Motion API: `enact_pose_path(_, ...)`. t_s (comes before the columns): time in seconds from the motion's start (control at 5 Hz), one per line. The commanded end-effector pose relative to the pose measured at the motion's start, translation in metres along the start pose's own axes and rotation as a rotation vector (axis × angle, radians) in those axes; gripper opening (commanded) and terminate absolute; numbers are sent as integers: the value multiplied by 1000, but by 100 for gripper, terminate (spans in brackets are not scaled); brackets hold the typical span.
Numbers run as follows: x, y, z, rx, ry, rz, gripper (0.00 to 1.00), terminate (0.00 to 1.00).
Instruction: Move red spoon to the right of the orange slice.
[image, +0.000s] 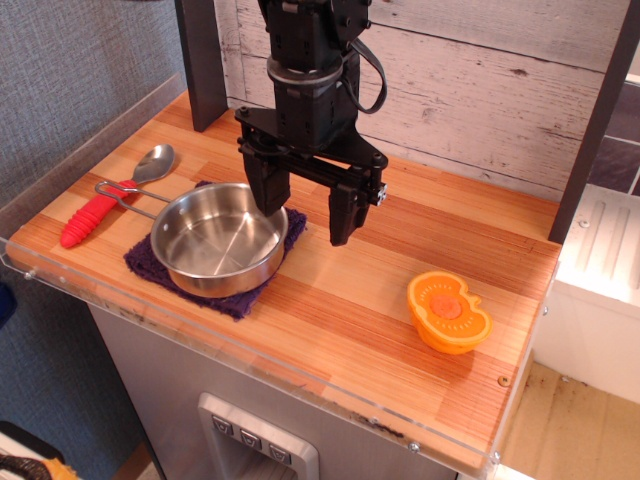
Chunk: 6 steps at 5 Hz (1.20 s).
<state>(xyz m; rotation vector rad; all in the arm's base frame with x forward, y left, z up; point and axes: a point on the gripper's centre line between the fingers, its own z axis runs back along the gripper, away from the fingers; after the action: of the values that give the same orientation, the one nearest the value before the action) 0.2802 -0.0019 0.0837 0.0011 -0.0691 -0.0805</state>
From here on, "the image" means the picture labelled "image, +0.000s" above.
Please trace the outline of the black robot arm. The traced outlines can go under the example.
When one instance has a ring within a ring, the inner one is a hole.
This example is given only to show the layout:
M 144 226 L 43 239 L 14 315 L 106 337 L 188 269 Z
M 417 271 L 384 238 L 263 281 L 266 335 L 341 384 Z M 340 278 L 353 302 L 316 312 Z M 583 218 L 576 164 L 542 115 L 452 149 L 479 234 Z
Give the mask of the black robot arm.
M 241 107 L 238 140 L 257 207 L 270 216 L 290 197 L 297 175 L 329 190 L 330 242 L 342 246 L 386 197 L 387 157 L 357 131 L 359 114 L 381 109 L 382 88 L 361 104 L 361 64 L 384 69 L 360 40 L 371 25 L 367 1 L 262 1 L 270 38 L 272 109 Z

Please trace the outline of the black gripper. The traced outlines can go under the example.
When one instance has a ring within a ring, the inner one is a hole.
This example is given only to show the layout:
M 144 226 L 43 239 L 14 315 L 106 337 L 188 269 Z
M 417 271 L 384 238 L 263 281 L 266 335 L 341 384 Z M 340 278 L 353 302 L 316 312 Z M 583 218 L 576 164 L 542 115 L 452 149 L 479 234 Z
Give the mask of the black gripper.
M 362 59 L 381 78 L 381 90 L 369 108 L 359 102 Z M 330 242 L 346 245 L 364 225 L 369 204 L 386 198 L 381 171 L 388 160 L 355 127 L 360 112 L 372 114 L 384 104 L 384 69 L 373 54 L 346 54 L 309 72 L 270 57 L 267 72 L 276 107 L 241 107 L 235 113 L 242 124 L 238 142 L 256 206 L 265 216 L 275 214 L 290 197 L 291 173 L 331 187 Z

